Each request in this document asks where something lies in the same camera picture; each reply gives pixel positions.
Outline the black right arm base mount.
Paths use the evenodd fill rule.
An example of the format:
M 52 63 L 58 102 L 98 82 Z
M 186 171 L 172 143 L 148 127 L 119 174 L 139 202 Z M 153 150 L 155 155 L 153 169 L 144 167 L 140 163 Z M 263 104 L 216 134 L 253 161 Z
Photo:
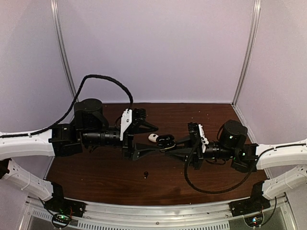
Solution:
M 253 185 L 249 198 L 232 201 L 229 204 L 232 217 L 244 216 L 248 227 L 259 228 L 264 223 L 263 211 L 271 207 L 270 200 L 263 196 L 264 181 Z

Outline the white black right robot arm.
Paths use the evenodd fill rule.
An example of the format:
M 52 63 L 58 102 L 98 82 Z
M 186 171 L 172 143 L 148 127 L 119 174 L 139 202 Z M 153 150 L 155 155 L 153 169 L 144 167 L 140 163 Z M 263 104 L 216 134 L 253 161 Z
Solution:
M 216 141 L 209 141 L 202 125 L 188 124 L 189 137 L 178 141 L 174 147 L 165 150 L 165 154 L 184 161 L 184 178 L 194 190 L 204 194 L 223 194 L 240 187 L 253 172 L 277 166 L 292 165 L 293 168 L 283 174 L 254 184 L 253 196 L 246 200 L 249 211 L 257 211 L 264 199 L 271 200 L 289 190 L 307 182 L 307 141 L 266 145 L 247 144 L 247 127 L 235 120 L 228 120 L 219 128 Z M 188 167 L 198 170 L 205 160 L 231 161 L 231 167 L 245 173 L 245 177 L 230 188 L 209 191 L 198 188 L 188 176 Z

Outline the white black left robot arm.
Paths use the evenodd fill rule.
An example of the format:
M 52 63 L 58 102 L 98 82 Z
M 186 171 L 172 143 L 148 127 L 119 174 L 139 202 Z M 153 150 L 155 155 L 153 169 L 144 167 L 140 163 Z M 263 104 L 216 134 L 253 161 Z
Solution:
M 134 135 L 158 130 L 146 121 L 144 109 L 126 109 L 117 128 L 109 125 L 98 99 L 85 99 L 73 108 L 71 123 L 54 125 L 45 131 L 0 135 L 0 178 L 50 202 L 59 213 L 69 209 L 61 185 L 38 178 L 18 165 L 14 157 L 67 157 L 81 153 L 84 148 L 120 147 L 125 159 L 137 160 L 141 154 L 151 151 L 151 147 L 134 144 Z

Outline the black earbud charging case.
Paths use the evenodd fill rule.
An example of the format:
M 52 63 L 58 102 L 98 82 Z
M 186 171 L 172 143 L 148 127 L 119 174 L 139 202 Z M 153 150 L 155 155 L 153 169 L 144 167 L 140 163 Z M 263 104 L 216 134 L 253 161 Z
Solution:
M 176 146 L 175 137 L 171 134 L 158 136 L 156 142 L 160 150 L 169 150 Z

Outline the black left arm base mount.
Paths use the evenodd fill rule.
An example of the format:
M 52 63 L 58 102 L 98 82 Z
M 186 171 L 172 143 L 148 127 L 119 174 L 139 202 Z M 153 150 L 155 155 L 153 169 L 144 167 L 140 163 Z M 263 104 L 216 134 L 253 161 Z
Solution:
M 86 204 L 81 201 L 66 199 L 63 188 L 57 183 L 51 182 L 53 191 L 51 198 L 42 201 L 44 209 L 52 216 L 51 223 L 56 229 L 67 227 L 72 221 L 72 217 L 83 217 Z

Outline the white earbud charging case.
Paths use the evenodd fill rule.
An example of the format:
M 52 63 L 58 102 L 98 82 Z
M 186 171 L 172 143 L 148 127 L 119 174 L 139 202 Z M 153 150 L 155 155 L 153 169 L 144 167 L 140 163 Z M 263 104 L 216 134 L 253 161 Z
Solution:
M 148 140 L 149 140 L 150 142 L 156 143 L 157 140 L 158 140 L 158 137 L 159 137 L 159 136 L 158 136 L 157 134 L 152 133 L 152 134 L 150 134 L 150 135 L 148 136 Z

